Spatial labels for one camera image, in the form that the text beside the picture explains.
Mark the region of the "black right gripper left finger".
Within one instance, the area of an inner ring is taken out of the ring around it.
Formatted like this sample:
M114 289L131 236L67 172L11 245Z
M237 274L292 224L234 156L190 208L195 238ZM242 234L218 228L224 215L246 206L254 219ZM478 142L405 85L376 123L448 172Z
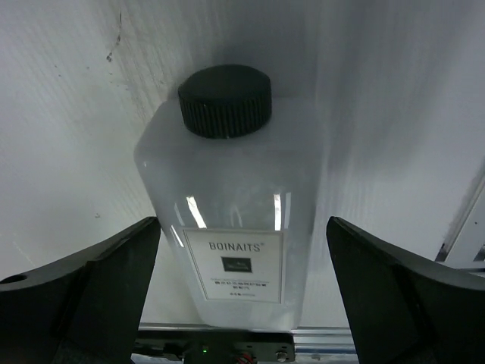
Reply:
M3 363L129 363L161 235L144 218L1 281Z

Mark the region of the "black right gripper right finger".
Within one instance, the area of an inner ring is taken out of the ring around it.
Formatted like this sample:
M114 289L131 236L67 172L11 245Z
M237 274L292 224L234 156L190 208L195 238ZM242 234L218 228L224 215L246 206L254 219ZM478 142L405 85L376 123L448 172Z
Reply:
M482 363L484 279L387 243L348 221L327 243L361 363Z

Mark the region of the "frosted white bottle black cap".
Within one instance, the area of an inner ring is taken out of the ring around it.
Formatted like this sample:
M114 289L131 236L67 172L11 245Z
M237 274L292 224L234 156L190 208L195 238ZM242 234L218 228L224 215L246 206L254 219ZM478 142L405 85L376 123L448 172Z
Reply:
M309 101L238 64L195 72L148 123L135 163L205 324L299 325L321 133Z

